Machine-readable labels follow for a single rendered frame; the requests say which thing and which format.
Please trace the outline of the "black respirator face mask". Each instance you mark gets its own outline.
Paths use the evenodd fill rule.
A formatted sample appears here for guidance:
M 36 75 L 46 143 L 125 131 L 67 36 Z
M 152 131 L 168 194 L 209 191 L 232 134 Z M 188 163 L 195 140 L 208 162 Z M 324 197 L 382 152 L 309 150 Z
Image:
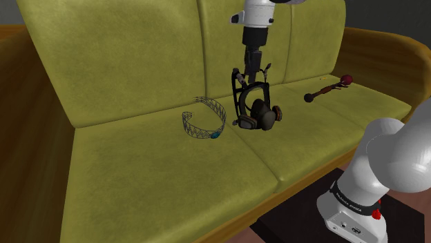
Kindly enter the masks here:
M 248 130 L 270 130 L 275 122 L 282 120 L 280 107 L 270 108 L 269 83 L 256 81 L 247 84 L 245 75 L 241 74 L 238 68 L 234 68 L 231 73 L 231 85 L 237 115 L 233 125 Z M 255 89 L 263 91 L 264 99 L 255 99 L 250 108 L 246 104 L 246 98 Z

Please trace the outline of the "dark wand with red knob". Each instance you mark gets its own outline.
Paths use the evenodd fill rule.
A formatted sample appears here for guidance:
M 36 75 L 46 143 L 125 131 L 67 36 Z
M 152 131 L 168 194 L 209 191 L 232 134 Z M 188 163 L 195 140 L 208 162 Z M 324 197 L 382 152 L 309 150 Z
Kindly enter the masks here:
M 326 86 L 322 89 L 320 89 L 318 92 L 316 93 L 307 93 L 304 95 L 304 101 L 307 103 L 311 103 L 313 102 L 314 98 L 328 93 L 331 90 L 340 90 L 341 88 L 348 88 L 349 85 L 353 82 L 353 77 L 351 75 L 343 75 L 340 78 L 340 81 L 336 84 L 332 84 L 330 86 Z

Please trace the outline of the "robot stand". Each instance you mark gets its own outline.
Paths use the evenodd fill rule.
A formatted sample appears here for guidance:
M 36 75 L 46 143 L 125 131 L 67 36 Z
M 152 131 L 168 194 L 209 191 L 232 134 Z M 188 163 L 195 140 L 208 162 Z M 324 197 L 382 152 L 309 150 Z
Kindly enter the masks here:
M 266 243 L 350 243 L 330 232 L 318 212 L 316 200 L 343 174 L 335 168 L 251 225 Z M 390 195 L 382 198 L 388 243 L 425 243 L 424 214 Z

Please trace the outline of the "olive green sofa wooden frame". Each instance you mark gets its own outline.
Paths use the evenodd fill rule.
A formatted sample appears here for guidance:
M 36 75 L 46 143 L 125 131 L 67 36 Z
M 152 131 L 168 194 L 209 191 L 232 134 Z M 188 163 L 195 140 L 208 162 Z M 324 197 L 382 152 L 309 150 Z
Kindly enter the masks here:
M 431 97 L 431 49 L 345 26 L 345 0 L 280 4 L 262 48 L 271 130 L 233 125 L 245 0 L 16 0 L 0 37 L 0 243 L 223 243 Z M 304 101 L 351 75 L 348 88 Z M 182 113 L 217 139 L 187 135 Z

